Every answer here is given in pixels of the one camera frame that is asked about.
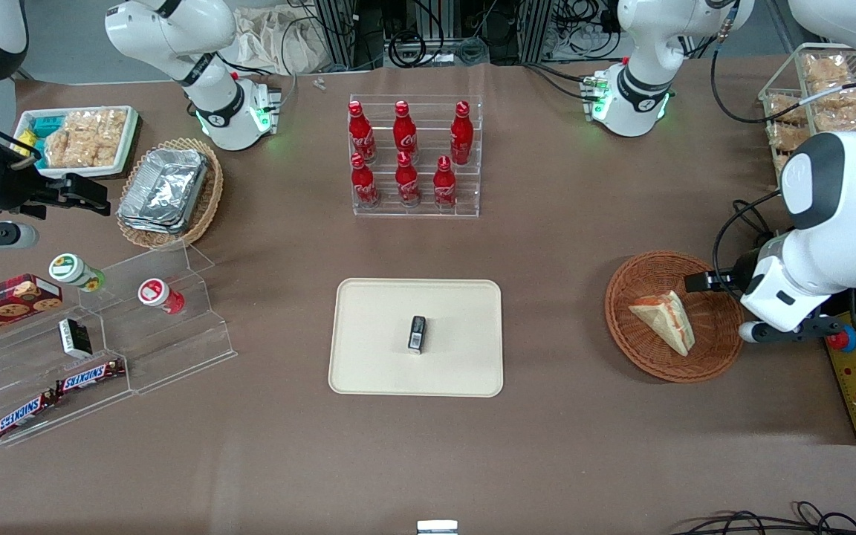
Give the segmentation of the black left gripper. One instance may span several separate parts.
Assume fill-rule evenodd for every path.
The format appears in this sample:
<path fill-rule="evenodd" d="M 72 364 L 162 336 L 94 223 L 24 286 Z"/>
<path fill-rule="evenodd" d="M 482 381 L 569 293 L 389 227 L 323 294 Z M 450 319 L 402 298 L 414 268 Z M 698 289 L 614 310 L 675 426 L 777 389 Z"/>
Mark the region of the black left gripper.
<path fill-rule="evenodd" d="M 730 271 L 705 271 L 687 275 L 685 277 L 685 291 L 688 294 L 728 294 L 732 291 L 735 295 L 746 294 L 756 270 L 760 248 L 752 248 L 737 258 Z M 728 288 L 721 283 L 728 283 Z"/>

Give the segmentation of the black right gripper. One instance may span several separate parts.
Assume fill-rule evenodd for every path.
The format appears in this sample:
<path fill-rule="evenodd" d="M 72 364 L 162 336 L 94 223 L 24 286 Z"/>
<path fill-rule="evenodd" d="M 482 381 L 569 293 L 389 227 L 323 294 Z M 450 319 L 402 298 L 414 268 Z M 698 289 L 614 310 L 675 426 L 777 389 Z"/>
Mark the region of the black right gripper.
<path fill-rule="evenodd" d="M 24 213 L 43 220 L 49 207 L 78 207 L 109 217 L 110 203 L 106 196 L 108 189 L 89 178 L 80 175 L 48 178 L 26 159 L 0 159 L 0 213 Z"/>

